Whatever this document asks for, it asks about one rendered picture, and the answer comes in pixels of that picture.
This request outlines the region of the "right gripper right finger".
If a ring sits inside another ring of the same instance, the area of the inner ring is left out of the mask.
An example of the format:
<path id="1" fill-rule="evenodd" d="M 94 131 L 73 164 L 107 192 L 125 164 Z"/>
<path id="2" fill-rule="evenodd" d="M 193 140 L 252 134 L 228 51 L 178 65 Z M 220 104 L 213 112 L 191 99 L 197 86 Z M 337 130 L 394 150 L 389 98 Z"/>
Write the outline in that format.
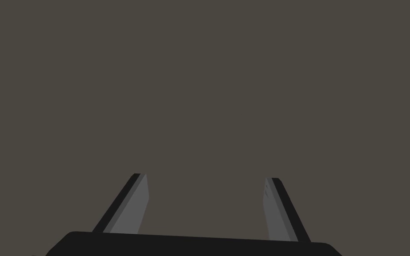
<path id="1" fill-rule="evenodd" d="M 311 241 L 280 179 L 265 179 L 263 209 L 269 240 Z"/>

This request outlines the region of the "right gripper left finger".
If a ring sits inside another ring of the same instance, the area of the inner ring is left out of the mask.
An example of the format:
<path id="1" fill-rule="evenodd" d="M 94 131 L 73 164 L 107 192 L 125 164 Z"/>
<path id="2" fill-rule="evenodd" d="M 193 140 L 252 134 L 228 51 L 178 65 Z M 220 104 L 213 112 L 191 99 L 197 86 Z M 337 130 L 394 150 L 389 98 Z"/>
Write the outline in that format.
<path id="1" fill-rule="evenodd" d="M 97 233 L 137 234 L 148 202 L 147 175 L 134 173 L 92 231 Z"/>

